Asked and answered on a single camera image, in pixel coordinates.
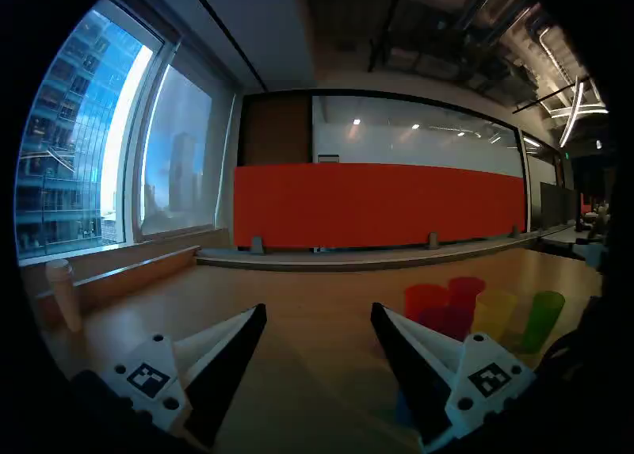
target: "beige cup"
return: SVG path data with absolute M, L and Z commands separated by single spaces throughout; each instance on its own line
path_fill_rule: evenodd
M 500 341 L 516 302 L 515 294 L 498 289 L 485 289 L 475 300 L 471 332 L 484 332 L 494 340 Z
M 73 268 L 66 259 L 55 259 L 46 263 L 46 277 L 53 295 L 71 332 L 82 329 L 79 302 L 73 287 Z

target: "plastic cup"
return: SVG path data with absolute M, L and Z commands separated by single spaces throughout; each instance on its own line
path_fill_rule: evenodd
M 473 311 L 476 308 L 476 297 L 487 283 L 478 277 L 454 277 L 449 281 L 449 305 Z
M 521 348 L 525 353 L 540 351 L 557 323 L 565 303 L 566 299 L 558 292 L 544 291 L 535 294 L 529 322 L 521 340 Z
M 431 330 L 440 331 L 449 303 L 449 291 L 436 284 L 416 284 L 405 289 L 405 316 Z
M 66 259 L 55 259 L 46 263 L 45 272 L 66 325 L 71 332 L 79 332 L 82 329 L 82 315 L 74 292 L 71 264 Z
M 475 299 L 475 311 L 471 332 L 484 332 L 500 341 L 517 299 L 514 294 L 496 289 L 485 289 Z
M 445 309 L 445 321 L 442 329 L 438 330 L 443 335 L 457 341 L 464 341 L 469 335 L 469 329 L 473 322 L 473 311 L 462 307 L 448 306 Z

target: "window sill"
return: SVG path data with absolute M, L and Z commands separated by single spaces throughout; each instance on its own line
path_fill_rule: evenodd
M 37 256 L 35 258 L 21 259 L 21 260 L 18 260 L 17 263 L 19 267 L 25 268 L 32 265 L 39 265 L 48 261 L 53 261 L 54 259 L 76 258 L 78 256 L 86 256 L 88 254 L 103 253 L 105 251 L 119 250 L 122 248 L 129 248 L 133 246 L 152 245 L 152 244 L 156 244 L 156 243 L 160 243 L 164 241 L 169 241 L 171 239 L 198 235 L 198 234 L 206 233 L 208 231 L 215 231 L 220 229 L 222 228 L 214 228 L 212 225 L 208 225 L 208 227 L 195 227 L 195 228 L 187 228 L 185 230 L 166 231 L 164 233 L 157 233 L 155 235 L 145 236 L 146 241 L 142 241 L 142 242 L 120 242 L 117 244 L 111 244 L 107 246 L 97 246 L 94 248 L 86 248 L 84 250 L 67 251 L 65 253 L 57 253 L 57 254 L 48 254 L 46 256 Z

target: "desk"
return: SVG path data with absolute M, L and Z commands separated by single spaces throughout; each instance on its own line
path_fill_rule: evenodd
M 447 284 L 456 276 L 478 276 L 488 287 L 514 292 L 518 331 L 535 292 L 564 294 L 567 303 L 547 345 L 577 326 L 601 285 L 601 276 L 582 261 L 523 249 L 364 273 L 194 266 L 92 314 L 83 336 L 60 330 L 45 338 L 70 376 L 88 364 L 108 367 L 154 333 L 183 338 L 263 302 L 269 322 L 214 452 L 415 453 L 416 432 L 394 421 L 398 387 L 370 309 L 376 301 L 402 312 L 405 288 Z

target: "glass skyscraper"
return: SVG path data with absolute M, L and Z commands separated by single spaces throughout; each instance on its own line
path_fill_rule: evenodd
M 59 51 L 22 136 L 15 219 L 19 258 L 112 244 L 111 210 L 101 207 L 104 153 L 116 104 L 143 45 L 90 11 Z M 114 201 L 115 194 L 106 196 Z

